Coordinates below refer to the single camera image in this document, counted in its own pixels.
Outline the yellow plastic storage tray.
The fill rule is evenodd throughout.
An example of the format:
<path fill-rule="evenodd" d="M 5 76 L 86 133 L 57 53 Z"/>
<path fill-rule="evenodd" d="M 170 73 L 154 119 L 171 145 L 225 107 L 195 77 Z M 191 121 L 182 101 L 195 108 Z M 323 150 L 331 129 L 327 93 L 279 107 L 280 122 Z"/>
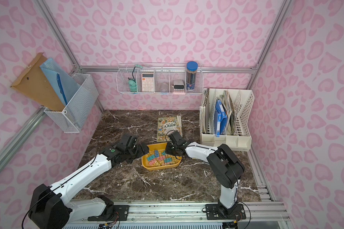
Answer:
<path fill-rule="evenodd" d="M 142 165 L 149 171 L 171 169 L 180 165 L 181 156 L 168 155 L 165 151 L 167 143 L 148 145 L 149 153 L 141 159 Z"/>

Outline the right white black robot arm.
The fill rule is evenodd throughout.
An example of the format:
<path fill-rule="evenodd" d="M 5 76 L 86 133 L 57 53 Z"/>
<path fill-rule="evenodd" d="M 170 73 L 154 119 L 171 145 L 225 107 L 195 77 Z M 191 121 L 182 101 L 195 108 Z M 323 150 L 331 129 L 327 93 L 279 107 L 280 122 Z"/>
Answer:
<path fill-rule="evenodd" d="M 233 212 L 237 204 L 238 188 L 245 167 L 230 147 L 226 144 L 210 147 L 187 141 L 178 131 L 169 131 L 165 138 L 170 139 L 166 145 L 166 154 L 175 157 L 186 156 L 209 163 L 214 176 L 221 185 L 219 210 L 226 215 Z"/>

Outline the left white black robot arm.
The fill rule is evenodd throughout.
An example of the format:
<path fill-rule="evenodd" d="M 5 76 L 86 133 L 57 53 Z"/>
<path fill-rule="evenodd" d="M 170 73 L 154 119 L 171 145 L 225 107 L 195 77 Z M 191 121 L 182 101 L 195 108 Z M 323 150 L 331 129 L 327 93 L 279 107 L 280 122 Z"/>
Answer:
<path fill-rule="evenodd" d="M 40 229 L 62 229 L 68 223 L 81 219 L 113 223 L 126 221 L 128 205 L 115 205 L 106 196 L 83 201 L 73 200 L 73 197 L 116 165 L 124 161 L 132 163 L 148 152 L 146 143 L 138 143 L 136 136 L 124 134 L 117 143 L 105 147 L 72 174 L 49 186 L 38 186 L 25 217 Z"/>

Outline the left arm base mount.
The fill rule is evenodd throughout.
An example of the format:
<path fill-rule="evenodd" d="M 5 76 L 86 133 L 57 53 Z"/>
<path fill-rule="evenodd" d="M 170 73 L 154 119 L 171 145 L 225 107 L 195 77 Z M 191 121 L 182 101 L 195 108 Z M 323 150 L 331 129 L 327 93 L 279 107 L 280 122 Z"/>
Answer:
<path fill-rule="evenodd" d="M 126 221 L 129 214 L 129 205 L 114 205 L 114 202 L 106 196 L 98 196 L 105 204 L 104 211 L 97 216 L 88 217 L 88 221 Z"/>

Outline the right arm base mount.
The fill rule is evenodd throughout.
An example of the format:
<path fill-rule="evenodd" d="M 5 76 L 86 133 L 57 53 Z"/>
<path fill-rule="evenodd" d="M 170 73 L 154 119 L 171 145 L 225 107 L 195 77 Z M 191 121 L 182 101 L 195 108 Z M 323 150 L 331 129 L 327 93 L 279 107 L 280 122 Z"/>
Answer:
<path fill-rule="evenodd" d="M 202 212 L 206 214 L 208 220 L 231 219 L 233 221 L 240 221 L 247 218 L 243 204 L 237 203 L 230 209 L 227 209 L 221 203 L 206 204 Z"/>

